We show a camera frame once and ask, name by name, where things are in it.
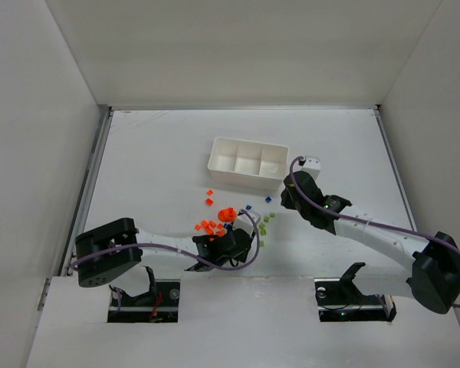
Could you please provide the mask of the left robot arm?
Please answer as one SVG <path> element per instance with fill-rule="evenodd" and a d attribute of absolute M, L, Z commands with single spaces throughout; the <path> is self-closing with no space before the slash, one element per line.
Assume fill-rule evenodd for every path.
<path fill-rule="evenodd" d="M 149 270 L 149 279 L 179 279 L 185 272 L 237 271 L 248 267 L 252 243 L 258 240 L 258 220 L 242 212 L 223 235 L 171 238 L 142 232 L 131 218 L 91 229 L 75 238 L 77 259 L 70 269 L 78 284 L 95 288 L 108 284 L 130 296 L 149 290 L 134 269 Z"/>

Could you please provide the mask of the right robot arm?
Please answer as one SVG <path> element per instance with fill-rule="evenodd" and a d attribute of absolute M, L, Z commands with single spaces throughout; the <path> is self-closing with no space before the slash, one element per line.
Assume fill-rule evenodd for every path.
<path fill-rule="evenodd" d="M 421 235 L 377 222 L 349 200 L 324 195 L 303 170 L 285 177 L 281 205 L 314 228 L 365 245 L 396 264 L 382 268 L 352 263 L 331 289 L 318 285 L 316 298 L 322 306 L 345 308 L 384 294 L 410 297 L 437 314 L 460 306 L 460 250 L 450 235 Z"/>

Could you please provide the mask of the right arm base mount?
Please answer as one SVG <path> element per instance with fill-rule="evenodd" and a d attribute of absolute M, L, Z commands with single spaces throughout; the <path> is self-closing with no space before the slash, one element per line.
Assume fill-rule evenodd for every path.
<path fill-rule="evenodd" d="M 322 323 L 392 322 L 396 305 L 385 294 L 362 294 L 353 283 L 364 262 L 353 263 L 339 278 L 315 278 L 315 298 Z"/>

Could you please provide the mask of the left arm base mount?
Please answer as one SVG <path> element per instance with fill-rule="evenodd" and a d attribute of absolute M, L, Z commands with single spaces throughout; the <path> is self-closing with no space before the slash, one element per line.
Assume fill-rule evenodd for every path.
<path fill-rule="evenodd" d="M 109 289 L 109 323 L 166 324 L 179 319 L 179 279 L 157 278 L 149 267 L 134 268 Z"/>

